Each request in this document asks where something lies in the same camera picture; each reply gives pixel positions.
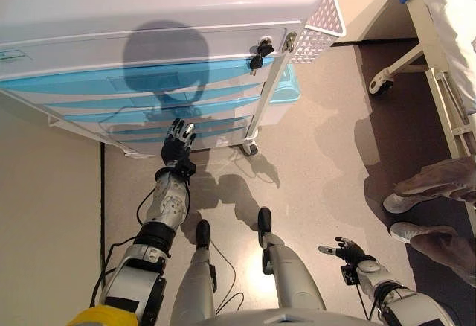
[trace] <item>person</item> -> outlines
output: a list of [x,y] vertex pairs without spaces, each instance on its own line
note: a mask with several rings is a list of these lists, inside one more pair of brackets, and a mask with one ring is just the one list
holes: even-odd
[[[423,167],[417,175],[398,183],[394,193],[385,198],[383,206],[390,213],[400,214],[441,196],[476,203],[476,156],[448,159]],[[466,283],[476,287],[475,251],[453,227],[398,222],[390,227],[390,235],[448,266]]]

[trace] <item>bed frame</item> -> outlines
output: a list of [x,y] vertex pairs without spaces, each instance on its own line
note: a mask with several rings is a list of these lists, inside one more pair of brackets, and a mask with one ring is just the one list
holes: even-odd
[[[382,69],[368,86],[371,95],[380,95],[392,86],[398,73],[425,72],[440,117],[449,152],[453,159],[476,154],[476,114],[467,115],[461,98],[448,74],[448,62],[441,48],[428,8],[423,0],[406,2],[419,44],[394,64]],[[411,64],[425,55],[427,65]],[[476,236],[476,213],[466,203],[473,234]]]

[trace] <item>black baseboard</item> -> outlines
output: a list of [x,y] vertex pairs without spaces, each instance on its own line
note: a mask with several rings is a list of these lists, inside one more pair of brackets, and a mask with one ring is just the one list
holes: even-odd
[[[101,270],[104,270],[106,267],[106,231],[104,230],[105,227],[105,220],[104,220],[104,211],[105,211],[105,201],[104,201],[104,149],[105,144],[103,142],[100,143],[100,183],[101,183],[101,190],[100,190],[100,266]],[[106,285],[106,276],[103,276],[101,280],[101,284],[103,287]]]
[[352,42],[336,42],[331,47],[342,47],[346,45],[382,45],[385,43],[402,43],[415,42],[418,43],[417,38],[393,38],[393,39],[364,39],[363,41]]

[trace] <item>tiled floor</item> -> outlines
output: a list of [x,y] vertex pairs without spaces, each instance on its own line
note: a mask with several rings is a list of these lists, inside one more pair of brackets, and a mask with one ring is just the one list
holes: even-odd
[[[331,48],[313,64],[295,67],[302,98],[277,126],[262,128],[259,155],[246,158],[235,147],[192,154],[198,166],[192,213],[171,249],[157,325],[168,324],[200,218],[210,222],[212,239],[237,270],[234,292],[245,293],[242,308],[277,307],[274,280],[261,273],[254,231],[260,206],[271,209],[275,233],[306,263],[328,310],[363,317],[356,291],[342,281],[342,262],[316,249],[332,245],[337,236],[353,239],[403,284],[415,287],[407,249],[387,233],[392,219],[381,201],[393,183],[447,156],[443,135],[422,74],[402,74],[394,90],[378,100],[370,101],[365,88],[384,64],[410,47]],[[137,232],[135,208],[160,166],[159,159],[128,159],[106,147],[106,248]],[[120,255],[117,250],[112,265]],[[233,275],[214,250],[211,258],[218,274],[217,305]],[[232,301],[226,310],[237,304]]]

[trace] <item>white sneaker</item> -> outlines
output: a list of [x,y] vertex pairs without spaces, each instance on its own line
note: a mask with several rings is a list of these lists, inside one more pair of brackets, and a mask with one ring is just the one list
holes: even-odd
[[458,235],[454,228],[450,226],[424,227],[408,222],[398,222],[392,224],[390,227],[390,235],[403,243],[410,243],[411,238],[429,233]]
[[429,201],[430,199],[435,198],[436,197],[425,196],[401,197],[397,196],[396,194],[391,194],[386,199],[384,199],[384,208],[390,213],[404,213],[418,203]]

